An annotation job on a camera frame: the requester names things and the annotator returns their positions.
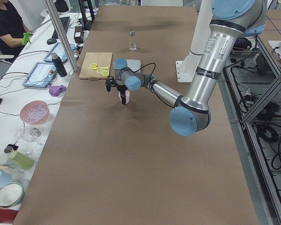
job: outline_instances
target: person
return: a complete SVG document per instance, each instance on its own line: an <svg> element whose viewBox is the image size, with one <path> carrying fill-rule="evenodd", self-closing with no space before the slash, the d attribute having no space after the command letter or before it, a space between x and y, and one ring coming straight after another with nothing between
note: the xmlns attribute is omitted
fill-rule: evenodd
<svg viewBox="0 0 281 225"><path fill-rule="evenodd" d="M0 0L0 50L3 54L14 55L13 62L23 49L23 33L29 29L13 4L8 0Z"/></svg>

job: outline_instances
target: purple cloth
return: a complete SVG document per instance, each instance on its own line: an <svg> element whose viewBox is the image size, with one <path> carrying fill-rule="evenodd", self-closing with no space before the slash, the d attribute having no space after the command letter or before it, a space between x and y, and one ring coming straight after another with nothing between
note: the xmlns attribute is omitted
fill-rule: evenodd
<svg viewBox="0 0 281 225"><path fill-rule="evenodd" d="M67 88L64 85L60 85L60 86L48 85L48 87L49 87L49 94L52 95L53 97L57 97L61 92L67 90Z"/></svg>

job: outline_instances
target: bowl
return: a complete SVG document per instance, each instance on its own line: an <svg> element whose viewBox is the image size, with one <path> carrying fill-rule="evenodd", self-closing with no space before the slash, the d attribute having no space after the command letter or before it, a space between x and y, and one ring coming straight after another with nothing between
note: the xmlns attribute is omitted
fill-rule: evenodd
<svg viewBox="0 0 281 225"><path fill-rule="evenodd" d="M0 190L0 207L12 207L19 203L24 195L20 183L10 183Z"/></svg>
<svg viewBox="0 0 281 225"><path fill-rule="evenodd" d="M46 102L37 100L29 102L20 111L20 118L23 122L36 125L45 123L49 117L49 107Z"/></svg>

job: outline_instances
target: green clamp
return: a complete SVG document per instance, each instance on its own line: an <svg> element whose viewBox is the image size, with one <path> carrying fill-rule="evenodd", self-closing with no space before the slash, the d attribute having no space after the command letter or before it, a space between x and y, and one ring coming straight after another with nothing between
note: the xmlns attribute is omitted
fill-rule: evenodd
<svg viewBox="0 0 281 225"><path fill-rule="evenodd" d="M27 42L30 42L30 35L31 35L31 32L27 32L27 33L23 33L23 41L22 41L22 45L26 45Z"/></svg>

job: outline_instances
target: white plate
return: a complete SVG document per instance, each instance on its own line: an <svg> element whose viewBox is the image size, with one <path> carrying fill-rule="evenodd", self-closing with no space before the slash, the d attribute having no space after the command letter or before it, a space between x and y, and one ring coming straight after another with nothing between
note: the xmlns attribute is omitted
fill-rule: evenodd
<svg viewBox="0 0 281 225"><path fill-rule="evenodd" d="M23 188L18 183L11 183L0 190L0 206L8 207L15 204L22 196Z"/></svg>

